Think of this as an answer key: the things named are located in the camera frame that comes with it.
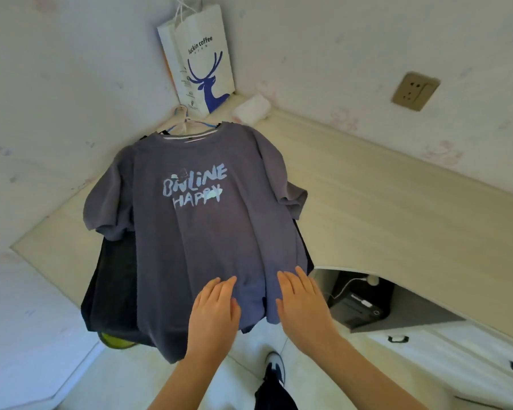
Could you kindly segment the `person's right hand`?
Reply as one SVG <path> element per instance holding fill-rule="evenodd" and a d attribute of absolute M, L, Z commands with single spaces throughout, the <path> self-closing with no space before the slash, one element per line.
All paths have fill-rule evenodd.
<path fill-rule="evenodd" d="M 340 338 L 321 289 L 315 281 L 317 299 L 298 300 L 294 296 L 294 282 L 297 280 L 295 271 L 279 271 L 277 278 L 281 299 L 288 311 L 288 322 L 282 324 L 283 330 L 302 353 L 319 362 L 335 351 Z"/>

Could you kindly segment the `person's left hand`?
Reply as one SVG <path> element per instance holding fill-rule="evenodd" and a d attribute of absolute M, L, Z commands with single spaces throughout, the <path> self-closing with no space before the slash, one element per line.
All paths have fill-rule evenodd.
<path fill-rule="evenodd" d="M 222 350 L 229 353 L 235 335 L 230 333 L 230 299 L 237 278 L 221 280 L 221 293 L 217 303 L 205 304 L 205 286 L 200 291 L 192 307 L 189 320 L 187 351 L 203 349 Z"/>

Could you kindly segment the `person's right forearm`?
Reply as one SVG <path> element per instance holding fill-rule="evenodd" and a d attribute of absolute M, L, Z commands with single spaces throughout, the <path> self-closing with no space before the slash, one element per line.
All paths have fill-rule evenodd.
<path fill-rule="evenodd" d="M 357 410 L 427 410 L 338 334 L 318 341 L 307 355 Z"/>

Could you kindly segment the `person's left forearm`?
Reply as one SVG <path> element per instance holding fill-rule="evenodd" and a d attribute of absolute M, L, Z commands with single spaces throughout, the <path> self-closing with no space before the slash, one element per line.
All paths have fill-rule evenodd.
<path fill-rule="evenodd" d="M 198 410 L 226 356 L 213 349 L 188 352 L 146 410 Z"/>

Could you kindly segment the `grey-purple printed t-shirt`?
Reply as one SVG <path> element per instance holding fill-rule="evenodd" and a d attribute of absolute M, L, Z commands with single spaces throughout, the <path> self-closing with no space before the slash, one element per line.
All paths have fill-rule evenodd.
<path fill-rule="evenodd" d="M 237 277 L 240 330 L 280 323 L 277 272 L 308 269 L 295 226 L 307 197 L 263 134 L 222 122 L 123 148 L 88 194 L 83 221 L 109 241 L 135 233 L 137 324 L 174 364 L 196 296 L 214 278 Z"/>

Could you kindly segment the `person's black and white shoe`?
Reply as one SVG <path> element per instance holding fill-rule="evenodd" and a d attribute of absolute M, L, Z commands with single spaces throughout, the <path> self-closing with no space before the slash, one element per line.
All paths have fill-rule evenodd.
<path fill-rule="evenodd" d="M 280 354 L 276 351 L 268 353 L 266 360 L 266 369 L 264 381 L 277 382 L 281 387 L 285 387 L 286 369 Z"/>

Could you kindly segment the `black box device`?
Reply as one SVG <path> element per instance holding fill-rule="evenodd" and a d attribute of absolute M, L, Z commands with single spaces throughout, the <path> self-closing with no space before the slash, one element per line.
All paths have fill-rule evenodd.
<path fill-rule="evenodd" d="M 325 296 L 333 319 L 351 330 L 390 315 L 395 284 L 380 278 L 378 286 L 370 286 L 365 280 L 367 275 L 341 271 L 331 293 Z"/>

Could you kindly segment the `person's black trouser leg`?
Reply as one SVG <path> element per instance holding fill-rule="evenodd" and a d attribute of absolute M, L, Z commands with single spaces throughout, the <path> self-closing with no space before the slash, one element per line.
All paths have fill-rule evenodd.
<path fill-rule="evenodd" d="M 254 395 L 254 410 L 298 410 L 280 380 L 271 367 L 267 368 L 263 382 Z"/>

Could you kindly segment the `dark hanging garment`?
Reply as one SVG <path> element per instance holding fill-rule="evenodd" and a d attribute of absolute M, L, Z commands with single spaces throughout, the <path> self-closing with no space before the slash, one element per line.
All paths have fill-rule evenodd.
<path fill-rule="evenodd" d="M 103 238 L 96 269 L 81 305 L 90 332 L 154 347 L 137 324 L 137 256 L 134 232 L 118 241 Z"/>

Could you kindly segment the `yellow-green object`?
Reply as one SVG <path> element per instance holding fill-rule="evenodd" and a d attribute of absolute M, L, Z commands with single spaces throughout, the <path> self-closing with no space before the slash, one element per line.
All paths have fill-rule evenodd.
<path fill-rule="evenodd" d="M 113 350 L 125 350 L 130 349 L 138 345 L 136 342 L 128 341 L 125 339 L 117 338 L 112 335 L 98 332 L 97 333 L 99 340 L 103 345 L 105 345 L 107 348 L 113 349 Z"/>

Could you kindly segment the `white drawer cabinet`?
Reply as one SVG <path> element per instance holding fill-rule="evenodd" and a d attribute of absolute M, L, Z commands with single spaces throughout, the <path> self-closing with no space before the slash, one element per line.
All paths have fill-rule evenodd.
<path fill-rule="evenodd" d="M 513 409 L 513 341 L 471 321 L 361 332 L 467 401 Z M 394 344 L 388 336 L 409 336 Z"/>

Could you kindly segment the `blue and white clothes hanger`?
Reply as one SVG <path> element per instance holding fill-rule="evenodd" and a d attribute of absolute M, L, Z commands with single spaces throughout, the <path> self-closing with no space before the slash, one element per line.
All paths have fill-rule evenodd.
<path fill-rule="evenodd" d="M 213 123 L 209 123 L 204 120 L 201 120 L 201 119 L 190 117 L 188 108 L 184 105 L 179 105 L 174 110 L 173 115 L 174 116 L 180 115 L 183 117 L 183 119 L 181 119 L 178 123 L 171 125 L 169 128 L 166 128 L 165 130 L 161 131 L 161 133 L 166 134 L 166 135 L 171 135 L 173 132 L 175 132 L 175 129 L 178 128 L 178 129 L 180 129 L 180 132 L 182 132 L 183 134 L 186 134 L 188 132 L 187 125 L 190 123 L 202 124 L 211 129 L 216 129 L 221 125 L 221 123 L 213 124 Z"/>

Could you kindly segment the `white folded cloth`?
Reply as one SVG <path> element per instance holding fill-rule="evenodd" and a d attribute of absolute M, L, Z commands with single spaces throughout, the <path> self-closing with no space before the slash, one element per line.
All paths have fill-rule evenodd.
<path fill-rule="evenodd" d="M 232 110 L 231 119 L 234 123 L 254 126 L 267 118 L 271 110 L 272 103 L 259 93 L 235 107 Z"/>

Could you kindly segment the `white paper bag blue deer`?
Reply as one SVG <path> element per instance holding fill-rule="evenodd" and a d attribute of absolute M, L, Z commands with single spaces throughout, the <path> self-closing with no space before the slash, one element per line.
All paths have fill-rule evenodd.
<path fill-rule="evenodd" d="M 235 92 L 221 8 L 214 4 L 196 11 L 179 1 L 176 17 L 174 36 L 192 95 L 189 107 L 206 117 Z"/>

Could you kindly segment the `beige wall socket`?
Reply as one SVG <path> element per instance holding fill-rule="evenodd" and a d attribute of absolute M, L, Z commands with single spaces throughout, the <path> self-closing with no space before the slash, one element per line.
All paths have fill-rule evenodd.
<path fill-rule="evenodd" d="M 391 102 L 412 111 L 421 111 L 440 83 L 438 78 L 415 71 L 407 72 L 393 94 Z"/>

